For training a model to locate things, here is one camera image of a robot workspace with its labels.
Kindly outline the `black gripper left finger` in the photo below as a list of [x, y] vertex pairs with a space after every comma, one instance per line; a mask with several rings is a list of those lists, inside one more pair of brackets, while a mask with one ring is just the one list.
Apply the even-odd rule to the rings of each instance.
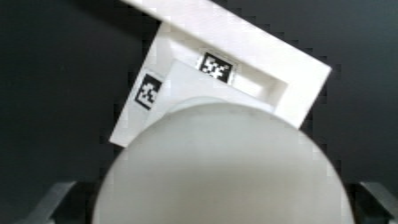
[[56, 182], [15, 224], [92, 224], [97, 192], [97, 182]]

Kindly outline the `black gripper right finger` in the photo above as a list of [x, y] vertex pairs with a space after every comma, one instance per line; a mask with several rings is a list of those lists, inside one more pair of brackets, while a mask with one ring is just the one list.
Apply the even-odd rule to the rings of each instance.
[[351, 207], [356, 224], [398, 224], [398, 197], [378, 182], [351, 185]]

